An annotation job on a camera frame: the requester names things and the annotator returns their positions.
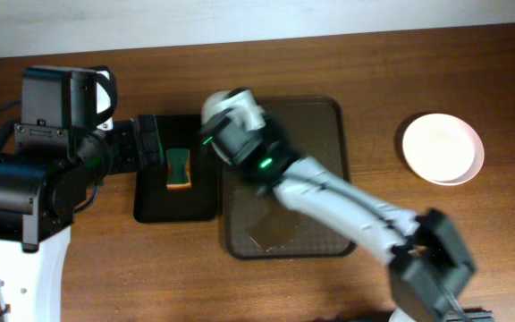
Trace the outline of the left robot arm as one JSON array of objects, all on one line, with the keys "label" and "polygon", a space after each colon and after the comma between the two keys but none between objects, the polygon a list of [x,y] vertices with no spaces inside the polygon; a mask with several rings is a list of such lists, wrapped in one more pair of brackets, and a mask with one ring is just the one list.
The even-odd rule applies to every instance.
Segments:
[{"label": "left robot arm", "polygon": [[57,321],[75,217],[103,180],[159,166],[154,121],[115,121],[105,66],[33,66],[21,116],[0,129],[0,321]]}]

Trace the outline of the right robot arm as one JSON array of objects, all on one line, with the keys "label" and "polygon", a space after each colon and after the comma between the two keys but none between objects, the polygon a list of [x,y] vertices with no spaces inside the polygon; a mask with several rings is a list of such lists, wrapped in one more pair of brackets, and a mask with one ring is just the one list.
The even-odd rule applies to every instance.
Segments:
[{"label": "right robot arm", "polygon": [[202,115],[203,142],[241,181],[318,221],[367,250],[387,267],[397,305],[392,321],[444,321],[469,316],[458,297],[476,273],[460,233],[442,211],[397,208],[302,156],[268,113],[250,129],[226,108]]}]

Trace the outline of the green and orange sponge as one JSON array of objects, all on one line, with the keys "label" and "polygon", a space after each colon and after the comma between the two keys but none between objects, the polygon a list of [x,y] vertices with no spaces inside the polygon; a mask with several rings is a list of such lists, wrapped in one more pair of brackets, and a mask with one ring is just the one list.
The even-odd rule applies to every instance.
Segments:
[{"label": "green and orange sponge", "polygon": [[166,150],[168,190],[186,190],[191,188],[190,151],[187,148],[170,148]]}]

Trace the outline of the pale green plate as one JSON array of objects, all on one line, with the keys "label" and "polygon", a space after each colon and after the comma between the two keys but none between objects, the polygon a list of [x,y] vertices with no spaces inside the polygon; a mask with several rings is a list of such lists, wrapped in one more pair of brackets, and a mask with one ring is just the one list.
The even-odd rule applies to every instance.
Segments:
[{"label": "pale green plate", "polygon": [[242,125],[242,120],[238,116],[238,102],[241,94],[232,95],[230,91],[219,91],[211,95],[203,104],[201,110],[201,124],[205,125],[210,119],[226,111],[226,115],[231,118],[235,124]]}]

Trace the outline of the pale pink plate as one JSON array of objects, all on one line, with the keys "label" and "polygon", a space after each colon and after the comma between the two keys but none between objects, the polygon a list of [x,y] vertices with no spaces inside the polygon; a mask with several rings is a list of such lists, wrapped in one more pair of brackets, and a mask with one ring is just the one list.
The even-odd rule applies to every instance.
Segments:
[{"label": "pale pink plate", "polygon": [[425,114],[412,121],[402,134],[401,151],[417,176],[442,186],[472,180],[485,162],[478,133],[450,114]]}]

